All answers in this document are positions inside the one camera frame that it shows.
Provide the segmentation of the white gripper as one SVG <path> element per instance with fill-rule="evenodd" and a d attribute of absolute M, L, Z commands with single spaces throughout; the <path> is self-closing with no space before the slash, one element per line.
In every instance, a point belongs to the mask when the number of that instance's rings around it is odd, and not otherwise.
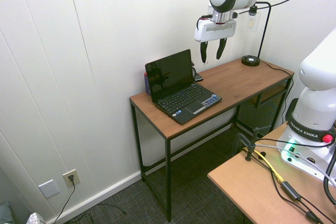
<path fill-rule="evenodd" d="M 227 38 L 232 37 L 236 30 L 237 12 L 203 15 L 196 23 L 194 38 L 200 43 L 201 59 L 206 63 L 208 41 L 219 40 L 216 59 L 219 60 L 225 49 Z"/>

